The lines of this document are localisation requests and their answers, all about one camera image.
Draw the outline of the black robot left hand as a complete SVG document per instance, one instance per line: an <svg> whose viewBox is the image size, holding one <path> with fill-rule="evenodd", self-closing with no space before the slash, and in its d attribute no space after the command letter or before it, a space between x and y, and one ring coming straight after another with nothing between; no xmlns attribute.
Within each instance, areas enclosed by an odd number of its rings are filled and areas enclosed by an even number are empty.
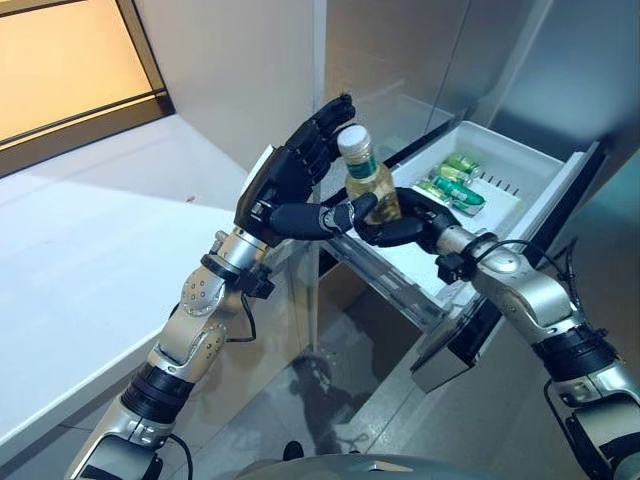
<svg viewBox="0 0 640 480"><path fill-rule="evenodd" d="M338 134L355 113L352 97L342 94L269 154L237 202L235 226L275 247L286 239L331 239L363 222L378 204L373 193L337 206L308 201L338 159Z"/></svg>

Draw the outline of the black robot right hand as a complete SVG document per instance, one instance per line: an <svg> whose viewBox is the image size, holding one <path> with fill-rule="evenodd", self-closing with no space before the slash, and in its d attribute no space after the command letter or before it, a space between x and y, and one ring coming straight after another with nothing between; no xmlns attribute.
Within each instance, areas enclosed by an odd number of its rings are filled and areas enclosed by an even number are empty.
<svg viewBox="0 0 640 480"><path fill-rule="evenodd" d="M450 227L461 226L446 206L411 188L398 187L396 195L400 219L381 224L355 223L357 234L368 244L390 248L416 243L427 253L435 254L441 235Z"/></svg>

